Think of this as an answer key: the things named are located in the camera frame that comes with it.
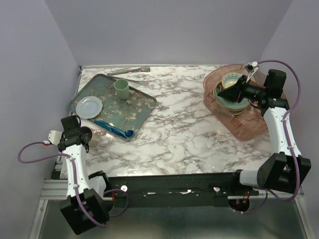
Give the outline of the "yellow blue patterned bowl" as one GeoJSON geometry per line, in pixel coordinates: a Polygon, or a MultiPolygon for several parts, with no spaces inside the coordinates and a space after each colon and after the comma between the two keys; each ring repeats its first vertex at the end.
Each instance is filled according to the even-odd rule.
{"type": "Polygon", "coordinates": [[[234,72],[226,74],[221,80],[222,88],[227,89],[233,86],[237,83],[238,79],[240,79],[241,76],[241,74],[234,72]]]}

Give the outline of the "green and cream plate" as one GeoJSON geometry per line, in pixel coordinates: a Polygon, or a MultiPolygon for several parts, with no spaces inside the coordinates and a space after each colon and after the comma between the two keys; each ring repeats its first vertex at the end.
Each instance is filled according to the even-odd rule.
{"type": "Polygon", "coordinates": [[[238,108],[243,108],[243,107],[248,107],[249,102],[247,99],[243,99],[240,103],[233,103],[230,102],[226,99],[223,99],[222,97],[219,97],[215,91],[214,88],[214,92],[213,92],[214,96],[216,97],[216,99],[226,108],[229,109],[238,109],[238,108]]]}

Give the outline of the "yellow and cream plate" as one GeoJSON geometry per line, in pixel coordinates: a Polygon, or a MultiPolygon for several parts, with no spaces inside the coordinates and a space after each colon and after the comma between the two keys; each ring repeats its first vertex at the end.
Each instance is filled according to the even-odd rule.
{"type": "Polygon", "coordinates": [[[238,112],[244,111],[245,109],[247,109],[247,107],[243,107],[243,108],[238,108],[238,109],[229,109],[227,108],[232,114],[236,114],[238,112]]]}

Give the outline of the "cream divided bowl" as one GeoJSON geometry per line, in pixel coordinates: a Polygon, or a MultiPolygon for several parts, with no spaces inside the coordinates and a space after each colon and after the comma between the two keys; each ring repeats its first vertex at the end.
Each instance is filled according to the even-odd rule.
{"type": "Polygon", "coordinates": [[[240,114],[242,114],[243,112],[245,112],[245,110],[236,111],[236,112],[230,111],[230,113],[231,113],[232,115],[234,115],[234,116],[240,115],[240,114]]]}

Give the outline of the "patterned ceramic bowl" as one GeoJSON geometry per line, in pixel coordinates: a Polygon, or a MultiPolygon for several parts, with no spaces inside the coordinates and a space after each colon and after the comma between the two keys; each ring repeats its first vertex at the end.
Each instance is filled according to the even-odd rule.
{"type": "Polygon", "coordinates": [[[223,91],[224,88],[223,88],[223,85],[222,85],[222,82],[219,82],[216,87],[215,87],[215,91],[216,93],[218,94],[219,92],[223,91]]]}

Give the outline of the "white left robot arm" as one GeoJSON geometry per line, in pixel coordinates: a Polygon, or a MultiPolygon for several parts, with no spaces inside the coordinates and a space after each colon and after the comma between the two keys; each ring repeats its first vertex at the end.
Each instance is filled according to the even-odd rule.
{"type": "Polygon", "coordinates": [[[104,172],[88,175],[85,169],[92,139],[90,129],[82,127],[77,116],[65,117],[61,123],[63,132],[57,148],[65,156],[68,188],[59,208],[73,232],[80,235],[94,227],[104,227],[110,219],[103,197],[110,193],[111,185],[104,172]]]}

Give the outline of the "transparent pink plastic bin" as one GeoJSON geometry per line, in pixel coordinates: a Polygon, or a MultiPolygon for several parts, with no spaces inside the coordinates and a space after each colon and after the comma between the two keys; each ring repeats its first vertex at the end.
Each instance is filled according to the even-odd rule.
{"type": "Polygon", "coordinates": [[[283,86],[286,81],[286,73],[280,70],[271,69],[267,75],[257,71],[250,80],[250,84],[262,87],[266,97],[261,101],[248,100],[249,105],[245,112],[234,116],[224,107],[214,96],[215,85],[221,82],[228,73],[239,73],[248,76],[245,67],[240,64],[226,65],[220,67],[205,77],[204,104],[217,117],[218,120],[239,140],[248,141],[259,135],[268,132],[267,124],[264,120],[266,110],[275,107],[289,109],[288,101],[283,95],[283,86]]]}

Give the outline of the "light blue saucer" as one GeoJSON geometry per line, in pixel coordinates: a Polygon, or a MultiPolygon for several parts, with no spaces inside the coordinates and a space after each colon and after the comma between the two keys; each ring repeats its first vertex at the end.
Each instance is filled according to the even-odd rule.
{"type": "Polygon", "coordinates": [[[89,96],[81,99],[76,105],[75,112],[82,119],[92,119],[96,117],[102,110],[102,101],[95,97],[89,96]]]}

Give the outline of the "blue plastic knife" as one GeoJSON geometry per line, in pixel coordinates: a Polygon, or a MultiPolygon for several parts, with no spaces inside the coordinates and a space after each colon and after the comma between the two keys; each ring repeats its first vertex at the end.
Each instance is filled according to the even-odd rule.
{"type": "Polygon", "coordinates": [[[109,124],[107,124],[104,121],[100,121],[100,120],[95,120],[94,121],[95,124],[97,124],[98,126],[101,126],[102,128],[108,130],[109,132],[119,135],[121,137],[126,137],[121,131],[119,131],[118,129],[114,128],[113,126],[110,126],[109,124]]]}

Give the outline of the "floral teal tray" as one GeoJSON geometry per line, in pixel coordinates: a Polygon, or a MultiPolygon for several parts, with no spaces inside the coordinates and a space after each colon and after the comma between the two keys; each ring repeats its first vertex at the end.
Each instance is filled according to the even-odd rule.
{"type": "Polygon", "coordinates": [[[76,112],[76,106],[81,99],[85,97],[97,97],[102,102],[101,112],[89,121],[104,121],[119,131],[132,130],[131,137],[122,140],[132,140],[146,119],[155,108],[157,101],[154,97],[129,87],[129,97],[127,100],[121,100],[114,87],[115,80],[104,74],[95,75],[70,101],[68,107],[73,113],[76,112]]]}

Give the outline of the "blue spoon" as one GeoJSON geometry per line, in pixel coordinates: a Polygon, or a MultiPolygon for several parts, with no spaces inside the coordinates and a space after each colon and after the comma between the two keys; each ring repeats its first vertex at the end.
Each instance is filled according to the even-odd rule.
{"type": "Polygon", "coordinates": [[[115,133],[117,136],[124,138],[124,139],[131,138],[134,135],[133,130],[123,131],[123,130],[118,129],[118,128],[113,127],[113,126],[110,126],[110,130],[111,130],[111,132],[115,133]]]}

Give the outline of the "green plastic cup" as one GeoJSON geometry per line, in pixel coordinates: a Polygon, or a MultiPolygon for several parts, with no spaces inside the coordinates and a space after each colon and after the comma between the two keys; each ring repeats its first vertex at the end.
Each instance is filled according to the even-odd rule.
{"type": "Polygon", "coordinates": [[[129,83],[127,80],[118,79],[114,83],[114,87],[116,89],[117,96],[121,100],[126,100],[129,97],[130,90],[129,90],[129,83]]]}

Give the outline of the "metal serving tongs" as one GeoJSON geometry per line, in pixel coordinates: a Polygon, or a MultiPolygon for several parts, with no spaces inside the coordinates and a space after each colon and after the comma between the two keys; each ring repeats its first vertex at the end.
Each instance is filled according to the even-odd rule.
{"type": "Polygon", "coordinates": [[[149,66],[143,66],[139,68],[134,68],[134,69],[126,69],[126,70],[120,70],[112,73],[108,73],[108,76],[116,76],[116,75],[121,75],[121,74],[128,74],[128,73],[139,73],[139,72],[150,72],[151,68],[149,66]]]}

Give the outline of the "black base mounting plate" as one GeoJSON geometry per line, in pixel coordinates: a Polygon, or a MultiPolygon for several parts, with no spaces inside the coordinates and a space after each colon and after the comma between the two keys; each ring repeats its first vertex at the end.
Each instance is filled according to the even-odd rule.
{"type": "Polygon", "coordinates": [[[259,193],[239,183],[237,173],[122,176],[109,179],[108,206],[122,208],[228,207],[229,197],[243,199],[259,193]]]}

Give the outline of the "aluminium frame rail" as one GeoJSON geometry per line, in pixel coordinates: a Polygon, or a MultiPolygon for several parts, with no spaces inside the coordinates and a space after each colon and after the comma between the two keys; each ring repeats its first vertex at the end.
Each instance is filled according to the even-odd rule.
{"type": "MultiPolygon", "coordinates": [[[[40,193],[40,199],[42,200],[62,200],[66,199],[67,194],[67,188],[68,188],[68,181],[67,180],[44,180],[43,187],[40,193]]],[[[225,190],[215,188],[212,190],[213,195],[216,196],[227,196],[228,199],[240,199],[242,197],[240,196],[231,196],[230,193],[226,192],[225,190]]],[[[283,199],[288,199],[292,196],[292,194],[284,193],[284,192],[274,192],[277,196],[283,199]]],[[[149,195],[155,195],[155,192],[146,192],[143,193],[143,195],[149,196],[149,195]]],[[[195,190],[191,189],[182,189],[178,190],[177,194],[180,195],[187,195],[187,194],[199,194],[195,193],[195,190]]],[[[296,195],[296,199],[298,197],[303,197],[305,194],[303,192],[303,189],[300,188],[299,193],[296,195]]],[[[250,193],[250,198],[264,198],[266,196],[265,190],[258,190],[253,189],[253,192],[250,193]]],[[[268,199],[269,198],[276,198],[271,192],[268,191],[268,199]]]]}

